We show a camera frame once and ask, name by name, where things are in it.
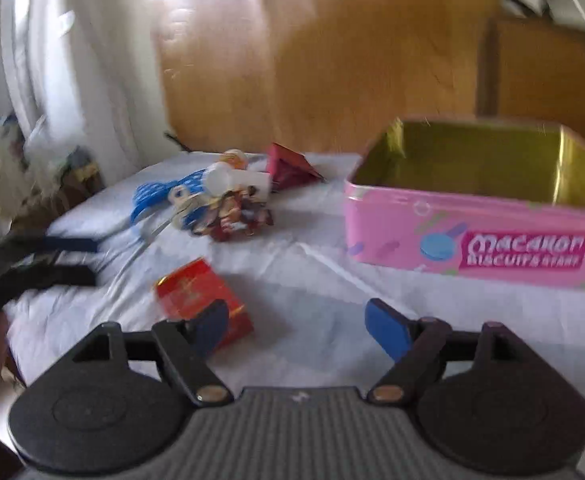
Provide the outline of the red small carton box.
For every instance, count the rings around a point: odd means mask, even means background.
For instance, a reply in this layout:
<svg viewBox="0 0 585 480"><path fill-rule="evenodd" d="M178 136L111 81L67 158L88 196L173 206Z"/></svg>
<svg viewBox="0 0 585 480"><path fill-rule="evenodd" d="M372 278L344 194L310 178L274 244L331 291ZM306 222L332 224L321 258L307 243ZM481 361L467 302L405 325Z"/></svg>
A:
<svg viewBox="0 0 585 480"><path fill-rule="evenodd" d="M253 333L254 327L245 303L204 258L189 262L160 278L155 284L155 295L166 316L179 320L194 318L214 300L225 301L230 320L219 348Z"/></svg>

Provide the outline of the blue polka dot headband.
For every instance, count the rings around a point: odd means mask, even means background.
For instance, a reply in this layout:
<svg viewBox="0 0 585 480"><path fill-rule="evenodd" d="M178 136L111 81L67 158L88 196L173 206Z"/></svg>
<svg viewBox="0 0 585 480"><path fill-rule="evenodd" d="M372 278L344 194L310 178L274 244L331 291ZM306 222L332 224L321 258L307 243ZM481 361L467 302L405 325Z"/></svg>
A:
<svg viewBox="0 0 585 480"><path fill-rule="evenodd" d="M204 170L187 174L181 180L140 185L133 196L131 223L135 224L146 211L165 203L175 208L178 229L193 229L208 209L207 195L204 193Z"/></svg>

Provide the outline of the white pill bottle orange label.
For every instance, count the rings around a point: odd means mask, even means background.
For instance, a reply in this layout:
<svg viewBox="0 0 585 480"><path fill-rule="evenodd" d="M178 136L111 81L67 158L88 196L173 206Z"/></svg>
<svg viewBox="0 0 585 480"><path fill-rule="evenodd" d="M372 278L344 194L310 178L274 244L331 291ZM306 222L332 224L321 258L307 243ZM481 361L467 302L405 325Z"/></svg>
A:
<svg viewBox="0 0 585 480"><path fill-rule="evenodd" d="M202 177L204 191L213 197L253 186L257 189L257 199L265 202L270 197L271 185L271 176L267 172L250 170L248 157L240 150L222 153L217 162L204 169Z"/></svg>

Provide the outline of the dark red pyramid box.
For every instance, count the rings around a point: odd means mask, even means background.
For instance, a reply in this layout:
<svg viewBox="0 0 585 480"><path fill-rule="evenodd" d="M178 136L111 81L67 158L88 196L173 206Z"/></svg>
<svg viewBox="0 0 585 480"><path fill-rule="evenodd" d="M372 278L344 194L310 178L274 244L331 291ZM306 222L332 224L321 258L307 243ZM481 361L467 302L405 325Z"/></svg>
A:
<svg viewBox="0 0 585 480"><path fill-rule="evenodd" d="M271 177L275 192L325 181L301 153L278 143L273 143L268 149L266 172Z"/></svg>

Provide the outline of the white bed sheet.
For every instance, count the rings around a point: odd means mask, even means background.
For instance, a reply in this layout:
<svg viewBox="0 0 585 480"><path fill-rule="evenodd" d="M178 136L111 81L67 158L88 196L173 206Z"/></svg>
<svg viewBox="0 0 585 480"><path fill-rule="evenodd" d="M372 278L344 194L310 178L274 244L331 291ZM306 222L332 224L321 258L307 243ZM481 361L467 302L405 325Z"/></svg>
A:
<svg viewBox="0 0 585 480"><path fill-rule="evenodd" d="M56 234L102 243L86 257L96 288L28 292L9 305L8 341L22 378L33 382L102 322L148 330L161 320L154 287L164 275L207 260L242 300L254 330L215 353L211 366L234 391L247 386L368 389L390 361L364 326L368 300L410 318L432 315L457 330L506 324L585 396L585 290L551 289L369 266L347 251L343 182L353 155L314 155L324 176L274 200L275 224L260 235L216 244L166 224L159 211L132 224L140 185L186 176L212 162L178 154L109 186L58 219Z"/></svg>

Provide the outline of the pink macaron biscuit tin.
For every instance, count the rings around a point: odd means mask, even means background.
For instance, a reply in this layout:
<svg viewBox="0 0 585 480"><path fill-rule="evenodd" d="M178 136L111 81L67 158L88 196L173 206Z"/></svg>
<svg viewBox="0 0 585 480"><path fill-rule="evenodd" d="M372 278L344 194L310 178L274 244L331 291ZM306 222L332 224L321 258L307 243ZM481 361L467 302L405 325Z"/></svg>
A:
<svg viewBox="0 0 585 480"><path fill-rule="evenodd" d="M567 127L396 120L344 196L357 261L585 288L585 139Z"/></svg>

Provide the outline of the brown woven chair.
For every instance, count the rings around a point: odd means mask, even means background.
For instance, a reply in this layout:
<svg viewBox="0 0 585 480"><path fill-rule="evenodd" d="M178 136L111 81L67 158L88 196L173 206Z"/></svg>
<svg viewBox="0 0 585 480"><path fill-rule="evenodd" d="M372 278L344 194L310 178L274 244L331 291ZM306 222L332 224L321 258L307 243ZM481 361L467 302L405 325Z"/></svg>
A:
<svg viewBox="0 0 585 480"><path fill-rule="evenodd" d="M492 18L479 50L475 111L559 122L585 139L585 32L541 18Z"/></svg>

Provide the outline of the wooden headboard panel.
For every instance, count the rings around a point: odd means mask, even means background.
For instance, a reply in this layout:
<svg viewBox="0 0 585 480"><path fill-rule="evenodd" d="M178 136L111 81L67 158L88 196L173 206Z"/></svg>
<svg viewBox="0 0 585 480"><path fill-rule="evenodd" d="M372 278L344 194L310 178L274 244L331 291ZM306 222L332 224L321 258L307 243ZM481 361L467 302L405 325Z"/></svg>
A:
<svg viewBox="0 0 585 480"><path fill-rule="evenodd" d="M220 152L356 152L398 117L475 111L498 0L150 0L169 122Z"/></svg>

